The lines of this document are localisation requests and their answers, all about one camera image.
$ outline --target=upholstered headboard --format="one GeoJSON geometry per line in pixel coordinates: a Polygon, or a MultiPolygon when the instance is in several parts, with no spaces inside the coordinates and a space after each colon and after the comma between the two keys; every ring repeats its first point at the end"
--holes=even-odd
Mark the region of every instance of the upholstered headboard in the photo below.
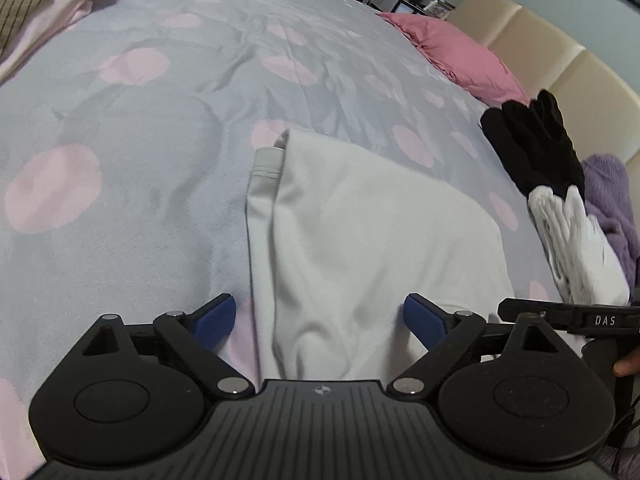
{"type": "Polygon", "coordinates": [[[625,162],[639,226],[640,96],[583,45],[511,0],[464,0],[448,21],[495,52],[530,97],[541,88],[556,96],[578,158],[613,153],[625,162]]]}

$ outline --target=pink pillow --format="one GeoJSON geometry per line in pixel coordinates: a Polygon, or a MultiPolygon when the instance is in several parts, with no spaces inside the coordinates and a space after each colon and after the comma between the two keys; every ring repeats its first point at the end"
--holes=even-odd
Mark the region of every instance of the pink pillow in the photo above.
{"type": "Polygon", "coordinates": [[[500,106],[513,99],[529,104],[526,92],[500,58],[450,23],[420,14],[381,12],[380,16],[434,67],[482,102],[500,106]]]}

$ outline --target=human hand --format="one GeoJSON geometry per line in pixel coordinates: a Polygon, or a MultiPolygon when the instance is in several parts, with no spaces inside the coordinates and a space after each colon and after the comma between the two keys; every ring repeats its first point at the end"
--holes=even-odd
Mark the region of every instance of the human hand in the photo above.
{"type": "Polygon", "coordinates": [[[613,365],[613,373],[617,377],[626,377],[638,372],[640,372],[640,346],[613,365]]]}

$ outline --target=small screen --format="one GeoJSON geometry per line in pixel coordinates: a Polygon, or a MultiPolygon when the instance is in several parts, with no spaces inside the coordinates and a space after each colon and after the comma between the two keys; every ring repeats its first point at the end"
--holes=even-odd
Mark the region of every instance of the small screen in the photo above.
{"type": "Polygon", "coordinates": [[[404,14],[413,14],[414,10],[411,7],[409,7],[407,4],[400,2],[396,7],[396,10],[394,10],[394,12],[402,12],[404,14]]]}

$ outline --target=purple towel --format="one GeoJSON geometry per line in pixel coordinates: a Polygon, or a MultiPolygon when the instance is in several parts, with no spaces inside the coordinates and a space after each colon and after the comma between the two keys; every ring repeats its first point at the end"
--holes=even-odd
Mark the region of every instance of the purple towel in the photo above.
{"type": "Polygon", "coordinates": [[[636,286],[636,260],[640,240],[629,196],[629,177],[622,161],[613,155],[591,155],[584,169],[584,208],[594,215],[625,271],[629,290],[636,286]]]}

